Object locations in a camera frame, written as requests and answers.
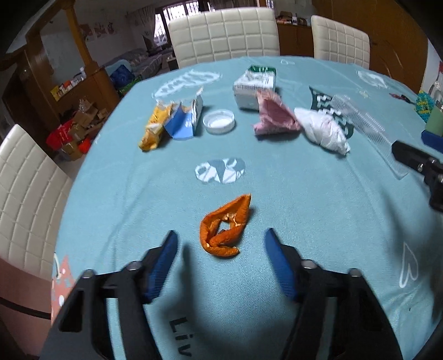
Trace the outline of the colourful shopping bag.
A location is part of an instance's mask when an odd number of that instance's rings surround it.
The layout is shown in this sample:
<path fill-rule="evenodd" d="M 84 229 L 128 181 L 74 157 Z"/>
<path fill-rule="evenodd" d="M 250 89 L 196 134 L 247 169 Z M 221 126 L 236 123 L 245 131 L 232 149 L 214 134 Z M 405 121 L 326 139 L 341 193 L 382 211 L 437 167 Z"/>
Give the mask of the colourful shopping bag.
<path fill-rule="evenodd" d="M 110 79 L 119 96 L 123 97 L 136 83 L 142 80 L 142 76 L 135 76 L 126 66 L 120 65 L 111 73 Z"/>

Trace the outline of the orange peel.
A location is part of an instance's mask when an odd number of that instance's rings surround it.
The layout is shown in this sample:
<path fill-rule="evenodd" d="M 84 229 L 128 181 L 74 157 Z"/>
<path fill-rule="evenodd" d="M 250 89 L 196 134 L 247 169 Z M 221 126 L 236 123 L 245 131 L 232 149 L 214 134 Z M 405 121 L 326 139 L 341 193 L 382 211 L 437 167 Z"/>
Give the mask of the orange peel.
<path fill-rule="evenodd" d="M 213 212 L 200 223 L 199 240 L 212 256 L 231 258 L 239 254 L 235 246 L 249 221 L 251 195 L 244 194 Z"/>

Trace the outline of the white plastic jar lid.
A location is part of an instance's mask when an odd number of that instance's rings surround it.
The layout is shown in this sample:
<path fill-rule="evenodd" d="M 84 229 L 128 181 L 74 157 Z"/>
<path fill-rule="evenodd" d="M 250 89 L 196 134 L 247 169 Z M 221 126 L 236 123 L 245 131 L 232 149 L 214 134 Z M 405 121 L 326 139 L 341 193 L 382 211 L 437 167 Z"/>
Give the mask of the white plastic jar lid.
<path fill-rule="evenodd" d="M 234 114 L 227 109 L 218 109 L 207 113 L 203 118 L 203 125 L 208 133 L 222 135 L 235 128 Z"/>

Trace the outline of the cream quilted chair left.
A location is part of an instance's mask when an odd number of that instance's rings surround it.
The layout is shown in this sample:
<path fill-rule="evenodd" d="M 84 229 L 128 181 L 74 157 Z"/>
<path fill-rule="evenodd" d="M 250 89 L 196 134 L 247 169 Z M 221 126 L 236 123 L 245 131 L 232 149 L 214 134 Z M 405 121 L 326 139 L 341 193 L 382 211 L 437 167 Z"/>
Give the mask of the cream quilted chair left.
<path fill-rule="evenodd" d="M 1 143 L 0 184 L 1 258 L 50 280 L 73 181 L 20 125 L 14 125 Z"/>

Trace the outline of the grey sofa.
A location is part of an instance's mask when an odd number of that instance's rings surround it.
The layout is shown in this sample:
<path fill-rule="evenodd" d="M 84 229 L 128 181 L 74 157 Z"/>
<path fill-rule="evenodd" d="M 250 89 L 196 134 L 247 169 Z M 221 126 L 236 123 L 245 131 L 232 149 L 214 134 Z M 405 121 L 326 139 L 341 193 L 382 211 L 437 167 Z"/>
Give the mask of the grey sofa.
<path fill-rule="evenodd" d="M 104 67 L 111 75 L 120 65 L 125 65 L 134 76 L 148 79 L 168 71 L 167 60 L 172 53 L 172 47 L 157 47 L 151 52 L 138 48 L 116 56 L 105 63 Z"/>

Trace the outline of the cream quilted chair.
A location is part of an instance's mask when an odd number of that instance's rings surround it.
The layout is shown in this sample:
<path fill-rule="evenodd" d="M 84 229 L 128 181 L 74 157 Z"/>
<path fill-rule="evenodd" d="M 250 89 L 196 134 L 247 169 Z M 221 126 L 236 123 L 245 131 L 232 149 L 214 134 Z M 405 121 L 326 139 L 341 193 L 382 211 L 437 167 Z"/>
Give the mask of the cream quilted chair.
<path fill-rule="evenodd" d="M 332 19 L 311 16 L 314 58 L 369 69 L 369 35 Z"/>
<path fill-rule="evenodd" d="M 20 125 L 14 125 L 1 143 L 0 184 L 1 258 L 50 280 L 73 181 Z"/>
<path fill-rule="evenodd" d="M 180 68 L 240 57 L 278 56 L 273 10 L 237 7 L 173 19 L 168 31 Z"/>

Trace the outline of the white green milk carton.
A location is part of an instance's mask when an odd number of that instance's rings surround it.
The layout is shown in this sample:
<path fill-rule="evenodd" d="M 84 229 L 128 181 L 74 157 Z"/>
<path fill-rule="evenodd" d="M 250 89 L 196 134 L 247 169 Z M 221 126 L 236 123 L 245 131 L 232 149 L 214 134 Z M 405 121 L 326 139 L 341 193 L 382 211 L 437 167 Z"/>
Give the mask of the white green milk carton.
<path fill-rule="evenodd" d="M 258 91 L 275 90 L 276 69 L 251 65 L 233 84 L 233 94 L 240 109 L 259 110 Z"/>

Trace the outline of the pile of cardboard boxes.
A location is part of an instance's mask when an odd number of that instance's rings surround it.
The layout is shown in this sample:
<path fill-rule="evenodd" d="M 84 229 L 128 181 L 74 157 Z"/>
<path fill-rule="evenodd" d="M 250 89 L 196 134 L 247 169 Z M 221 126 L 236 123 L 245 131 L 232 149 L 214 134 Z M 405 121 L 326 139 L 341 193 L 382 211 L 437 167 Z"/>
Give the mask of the pile of cardboard boxes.
<path fill-rule="evenodd" d="M 109 112 L 106 108 L 98 109 L 96 103 L 80 99 L 78 108 L 68 114 L 68 120 L 47 136 L 46 145 L 69 161 L 76 161 L 87 154 Z"/>

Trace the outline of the teal patterned tablecloth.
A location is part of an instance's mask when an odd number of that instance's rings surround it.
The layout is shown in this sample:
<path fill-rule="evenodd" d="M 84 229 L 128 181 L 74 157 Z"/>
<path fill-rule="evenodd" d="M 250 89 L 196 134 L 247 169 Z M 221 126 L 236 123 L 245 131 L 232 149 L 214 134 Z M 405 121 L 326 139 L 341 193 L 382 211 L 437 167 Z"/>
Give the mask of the teal patterned tablecloth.
<path fill-rule="evenodd" d="M 416 97 L 307 57 L 137 83 L 69 193 L 42 358 L 440 359 Z"/>

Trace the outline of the wooden partition cabinet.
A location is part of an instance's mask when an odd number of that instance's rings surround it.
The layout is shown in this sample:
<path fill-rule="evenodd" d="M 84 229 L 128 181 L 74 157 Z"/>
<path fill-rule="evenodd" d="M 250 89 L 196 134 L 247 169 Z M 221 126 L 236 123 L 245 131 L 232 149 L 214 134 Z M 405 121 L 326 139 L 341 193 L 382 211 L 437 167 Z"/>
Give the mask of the wooden partition cabinet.
<path fill-rule="evenodd" d="M 77 19 L 75 1 L 48 1 L 24 34 L 26 90 L 45 134 L 83 98 L 111 112 L 119 96 L 104 67 L 92 57 Z"/>

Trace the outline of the yellow snack wrapper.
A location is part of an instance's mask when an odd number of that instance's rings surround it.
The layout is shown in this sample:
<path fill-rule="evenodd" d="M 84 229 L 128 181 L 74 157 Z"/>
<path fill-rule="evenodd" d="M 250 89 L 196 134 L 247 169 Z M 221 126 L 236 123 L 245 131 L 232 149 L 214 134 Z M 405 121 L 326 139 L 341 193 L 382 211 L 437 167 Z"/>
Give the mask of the yellow snack wrapper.
<path fill-rule="evenodd" d="M 164 125 L 171 117 L 172 111 L 173 104 L 164 104 L 160 101 L 155 105 L 138 145 L 142 151 L 147 152 L 158 147 L 164 132 Z"/>

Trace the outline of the clear plastic tray lid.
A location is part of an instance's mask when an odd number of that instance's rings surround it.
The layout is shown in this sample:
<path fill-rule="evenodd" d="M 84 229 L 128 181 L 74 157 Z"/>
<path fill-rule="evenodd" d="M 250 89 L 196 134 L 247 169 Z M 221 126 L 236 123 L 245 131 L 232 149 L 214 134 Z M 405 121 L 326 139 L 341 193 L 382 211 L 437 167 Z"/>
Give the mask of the clear plastic tray lid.
<path fill-rule="evenodd" d="M 408 175 L 406 167 L 394 159 L 391 151 L 393 145 L 391 136 L 368 112 L 362 110 L 344 94 L 334 95 L 330 105 L 367 138 L 398 179 L 403 179 Z"/>

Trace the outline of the pink paper wrapper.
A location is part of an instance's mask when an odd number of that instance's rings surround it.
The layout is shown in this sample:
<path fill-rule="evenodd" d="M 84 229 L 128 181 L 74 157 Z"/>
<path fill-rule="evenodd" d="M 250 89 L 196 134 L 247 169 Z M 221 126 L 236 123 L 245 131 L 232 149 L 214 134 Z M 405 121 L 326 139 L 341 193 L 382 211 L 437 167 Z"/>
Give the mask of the pink paper wrapper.
<path fill-rule="evenodd" d="M 293 111 L 272 90 L 257 91 L 260 121 L 254 124 L 254 134 L 265 136 L 277 133 L 298 132 L 302 126 Z"/>

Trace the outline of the torn blue paper carton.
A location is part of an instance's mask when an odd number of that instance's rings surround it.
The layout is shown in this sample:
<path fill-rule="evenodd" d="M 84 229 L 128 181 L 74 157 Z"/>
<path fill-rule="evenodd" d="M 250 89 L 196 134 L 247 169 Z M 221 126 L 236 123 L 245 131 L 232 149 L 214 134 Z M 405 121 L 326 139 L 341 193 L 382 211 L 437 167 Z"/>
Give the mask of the torn blue paper carton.
<path fill-rule="evenodd" d="M 173 140 L 190 140 L 199 124 L 204 107 L 201 94 L 197 94 L 190 102 L 175 104 L 164 129 Z"/>

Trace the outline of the cream quilted chair far right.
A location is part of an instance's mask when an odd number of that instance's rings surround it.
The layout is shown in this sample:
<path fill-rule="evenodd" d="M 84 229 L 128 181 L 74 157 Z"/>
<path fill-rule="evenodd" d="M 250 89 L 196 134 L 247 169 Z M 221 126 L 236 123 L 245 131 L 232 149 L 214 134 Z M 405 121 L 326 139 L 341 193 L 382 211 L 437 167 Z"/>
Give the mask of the cream quilted chair far right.
<path fill-rule="evenodd" d="M 332 19 L 311 16 L 314 58 L 369 69 L 369 35 Z"/>

